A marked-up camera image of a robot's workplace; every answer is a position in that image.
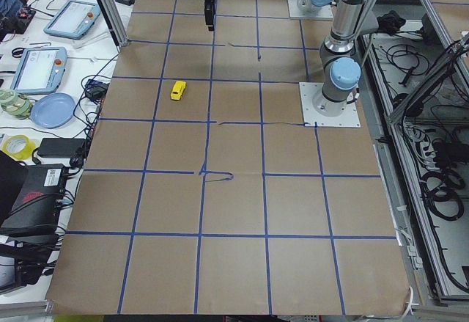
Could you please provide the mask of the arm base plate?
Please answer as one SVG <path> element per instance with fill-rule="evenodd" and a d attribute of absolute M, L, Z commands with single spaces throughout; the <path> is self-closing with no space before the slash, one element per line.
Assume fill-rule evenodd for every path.
<path fill-rule="evenodd" d="M 352 93 L 346 101 L 331 102 L 322 94 L 323 83 L 300 82 L 303 124 L 308 127 L 360 128 L 356 103 Z"/>
<path fill-rule="evenodd" d="M 289 16 L 300 20 L 332 21 L 332 2 L 333 0 L 287 0 Z"/>

